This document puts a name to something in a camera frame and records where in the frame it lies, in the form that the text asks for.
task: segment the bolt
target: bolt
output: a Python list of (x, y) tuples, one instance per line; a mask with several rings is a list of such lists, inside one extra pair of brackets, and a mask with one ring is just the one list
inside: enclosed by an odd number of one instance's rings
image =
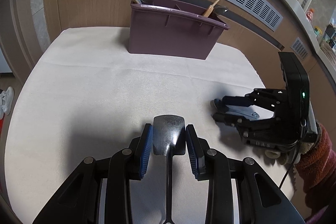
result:
[(125, 148), (125, 149), (122, 151), (122, 153), (123, 153), (124, 155), (129, 155), (129, 154), (132, 153), (132, 149)]
[(214, 155), (217, 154), (217, 151), (216, 151), (215, 149), (209, 149), (209, 150), (207, 151), (207, 153), (208, 153), (208, 155), (210, 155), (210, 156), (214, 156)]
[(252, 164), (254, 164), (254, 159), (252, 159), (252, 158), (246, 158), (246, 159), (245, 159), (245, 162), (246, 162), (248, 165), (252, 165)]
[(93, 163), (93, 158), (92, 158), (92, 157), (86, 157), (86, 158), (84, 159), (84, 163), (85, 163), (85, 164), (91, 164), (91, 163)]

